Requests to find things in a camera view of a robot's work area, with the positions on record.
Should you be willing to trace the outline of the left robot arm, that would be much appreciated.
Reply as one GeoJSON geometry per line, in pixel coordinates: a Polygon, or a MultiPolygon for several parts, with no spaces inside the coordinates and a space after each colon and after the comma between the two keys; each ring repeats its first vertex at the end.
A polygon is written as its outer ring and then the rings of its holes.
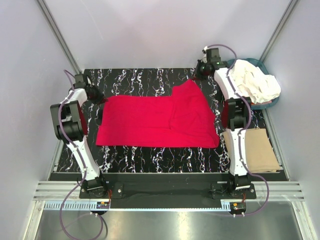
{"type": "Polygon", "coordinates": [[[110,197],[111,190],[88,145],[88,125],[82,111],[87,101],[100,105],[107,99],[88,75],[73,75],[66,69],[64,73],[71,88],[63,101],[50,106],[55,136],[71,150],[80,167],[82,179],[77,185],[81,192],[94,198],[110,197]]]}

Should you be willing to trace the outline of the red t shirt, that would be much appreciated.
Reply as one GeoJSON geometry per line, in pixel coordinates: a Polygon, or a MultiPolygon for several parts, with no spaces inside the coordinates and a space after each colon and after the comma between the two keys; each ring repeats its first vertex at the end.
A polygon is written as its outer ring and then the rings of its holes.
{"type": "Polygon", "coordinates": [[[96,145],[150,148],[216,148],[215,115],[191,79],[170,96],[110,97],[104,105],[96,145]]]}

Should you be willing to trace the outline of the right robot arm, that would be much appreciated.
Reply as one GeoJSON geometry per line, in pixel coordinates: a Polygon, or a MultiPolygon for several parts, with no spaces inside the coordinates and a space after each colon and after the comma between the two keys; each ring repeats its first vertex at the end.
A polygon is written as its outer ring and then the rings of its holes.
{"type": "Polygon", "coordinates": [[[226,186],[219,193],[228,194],[232,198],[239,198],[250,191],[251,178],[246,159],[246,133],[251,124],[251,100],[244,97],[236,82],[232,79],[231,69],[237,61],[234,50],[232,64],[221,60],[219,47],[230,50],[223,44],[205,46],[202,50],[204,57],[197,61],[195,78],[204,80],[213,77],[224,96],[224,107],[221,122],[226,129],[227,139],[231,150],[229,177],[226,186]]]}

